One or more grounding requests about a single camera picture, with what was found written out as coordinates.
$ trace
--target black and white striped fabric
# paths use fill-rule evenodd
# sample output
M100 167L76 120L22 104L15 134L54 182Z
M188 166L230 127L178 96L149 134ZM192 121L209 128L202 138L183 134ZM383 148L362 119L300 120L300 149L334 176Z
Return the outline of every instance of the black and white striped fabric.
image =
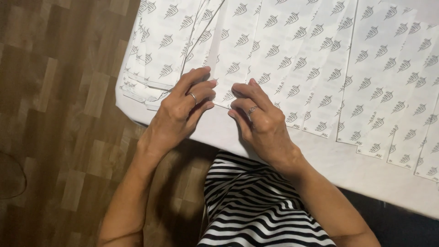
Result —
M198 247L317 247L335 244L272 167L224 151L206 178L209 226Z

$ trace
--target wooden floor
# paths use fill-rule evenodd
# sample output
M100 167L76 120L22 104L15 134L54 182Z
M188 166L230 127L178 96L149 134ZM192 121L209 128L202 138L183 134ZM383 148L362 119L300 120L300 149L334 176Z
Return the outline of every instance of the wooden floor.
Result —
M0 198L27 177L0 200L0 246L95 245L143 132L115 106L139 2L0 1ZM196 244L216 151L184 141L159 165L148 246Z

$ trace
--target black cable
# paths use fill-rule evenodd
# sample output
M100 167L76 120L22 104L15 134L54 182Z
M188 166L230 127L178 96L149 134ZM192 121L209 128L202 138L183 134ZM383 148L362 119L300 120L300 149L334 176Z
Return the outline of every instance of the black cable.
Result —
M5 198L1 198L0 197L0 200L12 199L12 198L15 198L15 197L18 197L18 196L22 195L26 191L26 188L27 188L27 177L26 177L26 174L25 174L25 171L24 171L23 167L20 165L20 162L16 158L14 158L12 155L4 153L2 151L0 151L0 153L8 156L11 160L13 160L18 165L18 167L20 168L20 171L23 174L23 178L25 180L25 186L24 186L23 190L20 193L18 193L17 195L14 195L14 196L10 196L10 197L5 197Z

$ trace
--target white table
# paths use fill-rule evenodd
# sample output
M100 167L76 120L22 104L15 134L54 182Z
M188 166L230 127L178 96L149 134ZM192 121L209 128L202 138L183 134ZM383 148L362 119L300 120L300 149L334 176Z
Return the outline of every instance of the white table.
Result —
M439 24L439 1L392 0L392 3L418 9L418 21ZM125 67L126 51L122 68ZM122 84L119 74L117 86ZM155 111L116 90L116 105L133 121L149 124ZM257 159L240 139L237 124L227 115L227 109L215 106L207 111L191 139L241 156ZM356 146L335 142L335 133L324 139L310 133L289 129L291 139L307 160L336 186L365 196L439 219L439 191L435 182L413 175L413 171L386 163L383 160L356 154Z

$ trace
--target woman's right hand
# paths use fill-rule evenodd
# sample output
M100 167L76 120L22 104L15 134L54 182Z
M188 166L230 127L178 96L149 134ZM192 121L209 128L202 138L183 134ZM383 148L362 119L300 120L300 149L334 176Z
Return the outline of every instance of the woman's right hand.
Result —
M239 123L242 138L278 172L284 175L300 173L304 158L288 135L282 111L272 104L254 79L248 84L235 83L232 91L238 99L232 102L228 114ZM254 112L248 115L255 106Z

